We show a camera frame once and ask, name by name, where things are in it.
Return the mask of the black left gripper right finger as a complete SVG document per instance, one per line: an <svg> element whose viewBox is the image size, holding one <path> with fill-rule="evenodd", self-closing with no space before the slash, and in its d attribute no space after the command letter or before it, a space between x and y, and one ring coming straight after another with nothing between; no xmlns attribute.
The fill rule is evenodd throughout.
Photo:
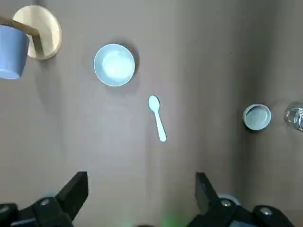
<svg viewBox="0 0 303 227"><path fill-rule="evenodd" d="M199 213L188 227L293 227L279 209L257 205L252 211L236 203L232 196L219 197L206 174L195 175L195 197Z"/></svg>

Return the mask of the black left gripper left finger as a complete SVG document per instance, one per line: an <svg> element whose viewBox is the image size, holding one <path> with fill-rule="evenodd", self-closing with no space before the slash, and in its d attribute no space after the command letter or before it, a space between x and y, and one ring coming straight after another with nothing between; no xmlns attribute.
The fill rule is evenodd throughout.
<svg viewBox="0 0 303 227"><path fill-rule="evenodd" d="M72 227L88 197L88 173L78 172L55 196L43 197L27 208L0 205L2 227Z"/></svg>

